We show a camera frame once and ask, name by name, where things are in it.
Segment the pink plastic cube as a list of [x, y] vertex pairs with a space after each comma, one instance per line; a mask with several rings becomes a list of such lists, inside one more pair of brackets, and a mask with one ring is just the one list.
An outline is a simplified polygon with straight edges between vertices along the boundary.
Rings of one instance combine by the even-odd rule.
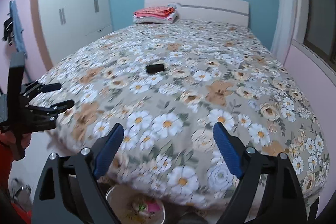
[[147, 211], [149, 214], [157, 213], [161, 210], [159, 203], [155, 199], [146, 201]]

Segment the white trash bin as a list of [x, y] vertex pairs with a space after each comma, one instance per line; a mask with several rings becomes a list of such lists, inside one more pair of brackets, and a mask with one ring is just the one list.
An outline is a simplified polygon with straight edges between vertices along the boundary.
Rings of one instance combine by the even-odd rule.
[[146, 201], [152, 199], [155, 198], [125, 185], [114, 185], [106, 193], [106, 200], [121, 223], [165, 223], [166, 212], [161, 200], [155, 199], [161, 210], [154, 214], [148, 213]]

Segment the blue hanging cloth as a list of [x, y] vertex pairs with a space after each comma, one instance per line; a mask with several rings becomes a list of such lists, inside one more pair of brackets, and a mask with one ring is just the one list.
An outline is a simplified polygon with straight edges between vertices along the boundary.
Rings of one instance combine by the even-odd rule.
[[17, 52], [23, 52], [25, 59], [27, 59], [27, 50], [23, 39], [23, 27], [18, 14], [16, 1], [10, 1], [10, 16], [13, 20], [13, 38], [15, 41], [15, 48]]

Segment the floral bedspread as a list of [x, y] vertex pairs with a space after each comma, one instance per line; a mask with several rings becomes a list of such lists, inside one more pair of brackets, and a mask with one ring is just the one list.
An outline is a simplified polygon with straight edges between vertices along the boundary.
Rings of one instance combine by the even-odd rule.
[[[150, 75], [151, 64], [165, 71]], [[309, 101], [246, 27], [133, 24], [69, 55], [40, 82], [62, 88], [33, 105], [75, 102], [51, 135], [77, 152], [121, 124], [124, 139], [108, 176], [153, 197], [200, 209], [228, 205], [238, 180], [213, 139], [217, 122], [261, 153], [286, 153], [308, 204], [329, 174]]]

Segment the black cylinder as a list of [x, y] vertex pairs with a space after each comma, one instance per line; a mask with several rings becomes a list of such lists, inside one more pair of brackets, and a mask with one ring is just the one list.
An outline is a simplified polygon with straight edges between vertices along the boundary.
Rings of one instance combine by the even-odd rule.
[[146, 66], [146, 72], [150, 75], [154, 75], [159, 72], [165, 71], [165, 65], [164, 64], [151, 64]]

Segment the white wardrobe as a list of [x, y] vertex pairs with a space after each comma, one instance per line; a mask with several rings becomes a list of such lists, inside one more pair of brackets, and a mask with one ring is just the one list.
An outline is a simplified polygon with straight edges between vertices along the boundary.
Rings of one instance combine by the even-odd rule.
[[113, 31], [109, 0], [30, 0], [37, 45], [47, 70]]

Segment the folded red pink blankets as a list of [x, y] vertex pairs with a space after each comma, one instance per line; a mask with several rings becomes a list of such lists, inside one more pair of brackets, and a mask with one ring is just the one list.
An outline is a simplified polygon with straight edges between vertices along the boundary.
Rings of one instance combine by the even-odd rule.
[[172, 24], [178, 17], [177, 5], [153, 6], [133, 13], [134, 23]]

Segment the white bed headboard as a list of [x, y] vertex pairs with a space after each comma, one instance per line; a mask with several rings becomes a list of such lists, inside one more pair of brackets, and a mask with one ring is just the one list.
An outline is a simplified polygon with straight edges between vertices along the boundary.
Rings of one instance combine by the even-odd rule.
[[145, 7], [169, 4], [177, 6], [180, 19], [249, 25], [249, 3], [242, 0], [144, 0]]

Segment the white curtain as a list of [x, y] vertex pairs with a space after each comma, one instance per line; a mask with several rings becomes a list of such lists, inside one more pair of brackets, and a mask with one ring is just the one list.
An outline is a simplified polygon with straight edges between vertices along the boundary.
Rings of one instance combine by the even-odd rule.
[[271, 52], [280, 63], [285, 63], [292, 42], [303, 43], [308, 15], [309, 0], [279, 0]]

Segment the window with dark frame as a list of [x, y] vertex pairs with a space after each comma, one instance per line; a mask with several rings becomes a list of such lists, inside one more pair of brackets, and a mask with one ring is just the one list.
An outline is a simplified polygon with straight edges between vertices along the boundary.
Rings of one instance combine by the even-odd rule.
[[309, 0], [304, 44], [335, 66], [335, 0]]

